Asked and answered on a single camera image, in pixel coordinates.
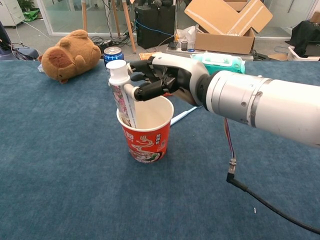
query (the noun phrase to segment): toothpaste tube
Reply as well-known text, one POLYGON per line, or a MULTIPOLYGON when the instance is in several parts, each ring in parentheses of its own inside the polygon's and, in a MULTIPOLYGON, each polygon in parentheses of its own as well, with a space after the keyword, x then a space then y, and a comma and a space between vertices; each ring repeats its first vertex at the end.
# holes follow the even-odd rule
POLYGON ((131 82, 127 63, 124 60, 113 60, 106 64, 110 70, 109 85, 121 120, 132 128, 137 127, 135 101, 126 93, 124 86, 131 82))

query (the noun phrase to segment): stuffed animal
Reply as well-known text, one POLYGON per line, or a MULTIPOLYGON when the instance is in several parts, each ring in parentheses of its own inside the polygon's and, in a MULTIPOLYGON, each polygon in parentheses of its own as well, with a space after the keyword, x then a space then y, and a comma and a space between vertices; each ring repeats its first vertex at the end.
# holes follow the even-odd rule
POLYGON ((44 72, 62 84, 77 75, 94 68, 101 57, 99 47, 94 45, 85 30, 75 30, 48 48, 38 58, 44 72))

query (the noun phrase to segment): cup rim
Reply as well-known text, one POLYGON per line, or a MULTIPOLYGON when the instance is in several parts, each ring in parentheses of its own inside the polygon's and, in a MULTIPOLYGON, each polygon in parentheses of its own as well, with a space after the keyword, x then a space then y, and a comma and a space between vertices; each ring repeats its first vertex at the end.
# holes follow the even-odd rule
POLYGON ((121 119, 120 119, 120 116, 119 116, 119 109, 117 108, 116 109, 116 118, 118 119, 119 123, 131 130, 131 131, 136 131, 136 132, 141 132, 141 133, 146 133, 146 132, 153 132, 153 131, 156 131, 156 130, 159 130, 159 129, 162 129, 164 126, 166 126, 168 123, 171 122, 171 119, 172 117, 174 116, 174 105, 172 104, 172 102, 167 99, 166 97, 164 96, 159 96, 158 98, 164 98, 167 103, 169 103, 169 105, 171 106, 171 117, 169 118, 169 120, 165 121, 163 124, 161 124, 160 126, 157 126, 157 127, 153 127, 153 128, 147 128, 147 129, 141 129, 141 128, 134 128, 134 127, 131 127, 131 126, 128 126, 127 124, 125 124, 121 119))

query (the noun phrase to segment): plush toy nose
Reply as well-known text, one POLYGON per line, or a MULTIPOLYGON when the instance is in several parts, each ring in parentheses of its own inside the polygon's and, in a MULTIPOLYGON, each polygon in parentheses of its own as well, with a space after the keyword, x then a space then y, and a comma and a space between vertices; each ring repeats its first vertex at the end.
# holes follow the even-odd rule
POLYGON ((61 49, 53 49, 48 57, 50 63, 57 68, 65 68, 72 64, 68 55, 61 49))

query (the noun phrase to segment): glass wall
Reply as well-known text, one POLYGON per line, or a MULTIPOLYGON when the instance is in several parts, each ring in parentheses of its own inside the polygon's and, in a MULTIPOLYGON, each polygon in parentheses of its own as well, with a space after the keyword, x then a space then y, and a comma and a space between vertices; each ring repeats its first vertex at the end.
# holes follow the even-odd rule
MULTIPOLYGON (((81 0, 40 0, 53 33, 70 33, 83 28, 81 0)), ((102 0, 86 0, 89 33, 107 33, 107 17, 102 0)))

